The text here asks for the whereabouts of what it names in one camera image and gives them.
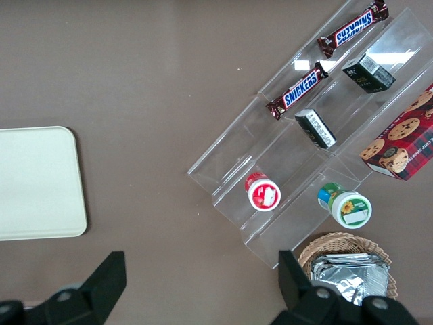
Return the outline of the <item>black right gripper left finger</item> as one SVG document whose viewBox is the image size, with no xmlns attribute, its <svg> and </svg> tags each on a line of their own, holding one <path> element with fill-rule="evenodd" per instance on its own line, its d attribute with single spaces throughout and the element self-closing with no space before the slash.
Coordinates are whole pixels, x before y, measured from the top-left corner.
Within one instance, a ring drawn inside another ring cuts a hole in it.
<svg viewBox="0 0 433 325">
<path fill-rule="evenodd" d="M 125 255 L 111 252 L 78 287 L 67 288 L 31 309 L 1 302 L 2 324 L 104 324 L 127 285 Z"/>
</svg>

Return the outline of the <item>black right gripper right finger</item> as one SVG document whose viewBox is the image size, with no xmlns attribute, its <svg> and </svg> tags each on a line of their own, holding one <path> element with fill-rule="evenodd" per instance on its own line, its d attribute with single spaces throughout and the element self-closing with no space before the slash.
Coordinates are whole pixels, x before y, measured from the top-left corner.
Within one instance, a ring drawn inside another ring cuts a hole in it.
<svg viewBox="0 0 433 325">
<path fill-rule="evenodd" d="M 401 303 L 381 296 L 348 302 L 334 290 L 313 285 L 292 251 L 279 251 L 278 283 L 286 310 L 273 324 L 418 324 Z"/>
</svg>

